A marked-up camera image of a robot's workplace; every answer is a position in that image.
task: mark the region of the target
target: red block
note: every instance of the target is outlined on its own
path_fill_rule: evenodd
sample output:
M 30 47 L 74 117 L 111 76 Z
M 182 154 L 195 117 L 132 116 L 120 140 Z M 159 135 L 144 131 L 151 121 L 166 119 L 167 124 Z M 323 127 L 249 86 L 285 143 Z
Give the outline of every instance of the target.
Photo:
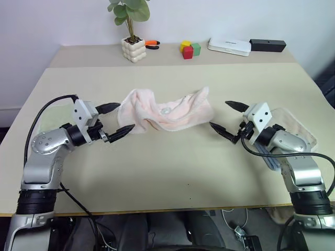
M 185 46 L 183 49 L 183 57 L 184 59 L 191 59 L 193 58 L 193 47 L 192 46 Z

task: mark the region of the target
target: white plant pot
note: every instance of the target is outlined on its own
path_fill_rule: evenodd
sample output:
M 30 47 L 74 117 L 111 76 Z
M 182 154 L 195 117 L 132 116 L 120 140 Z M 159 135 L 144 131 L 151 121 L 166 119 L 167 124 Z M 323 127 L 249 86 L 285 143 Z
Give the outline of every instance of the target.
M 126 38 L 121 40 L 122 50 L 124 57 L 133 63 L 146 57 L 146 42 L 142 39 L 135 44 L 129 44 L 125 41 Z

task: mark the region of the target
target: black box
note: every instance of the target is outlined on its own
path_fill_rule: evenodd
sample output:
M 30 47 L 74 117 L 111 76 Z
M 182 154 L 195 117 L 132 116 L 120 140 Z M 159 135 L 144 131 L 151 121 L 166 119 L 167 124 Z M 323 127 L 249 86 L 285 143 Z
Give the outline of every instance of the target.
M 286 47 L 283 40 L 250 39 L 251 51 L 282 52 Z

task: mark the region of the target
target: white box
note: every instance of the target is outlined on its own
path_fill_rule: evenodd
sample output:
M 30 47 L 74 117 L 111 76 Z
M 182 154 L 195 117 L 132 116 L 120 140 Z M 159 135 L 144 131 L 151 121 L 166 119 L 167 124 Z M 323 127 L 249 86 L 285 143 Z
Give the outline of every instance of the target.
M 208 49 L 240 56 L 248 56 L 251 51 L 251 44 L 249 42 L 235 39 L 211 38 L 208 44 Z

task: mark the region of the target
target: table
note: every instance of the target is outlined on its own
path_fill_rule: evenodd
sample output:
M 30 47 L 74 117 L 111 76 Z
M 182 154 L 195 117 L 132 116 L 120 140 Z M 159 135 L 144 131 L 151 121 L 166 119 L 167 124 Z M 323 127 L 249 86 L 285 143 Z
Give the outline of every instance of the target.
M 167 102 L 203 86 L 209 86 L 213 122 L 227 130 L 237 131 L 241 114 L 225 100 L 267 101 L 271 109 L 289 109 L 318 139 L 318 152 L 335 158 L 335 111 L 287 49 L 242 57 L 209 51 L 202 44 L 199 57 L 184 60 L 177 44 L 163 44 L 132 64 L 122 57 L 119 45 L 62 47 L 0 146 L 0 215 L 16 210 L 25 138 L 36 113 L 50 99 L 76 93 L 99 105 L 122 101 L 134 88 L 149 88 L 157 102 Z M 117 129 L 116 113 L 102 121 L 105 131 Z M 320 158 L 315 161 L 329 187 L 331 165 Z M 96 214 L 291 203 L 280 173 L 208 124 L 179 132 L 150 129 L 113 144 L 81 146 L 65 160 L 62 181 Z M 84 214 L 63 193 L 57 196 L 55 210 L 57 215 Z

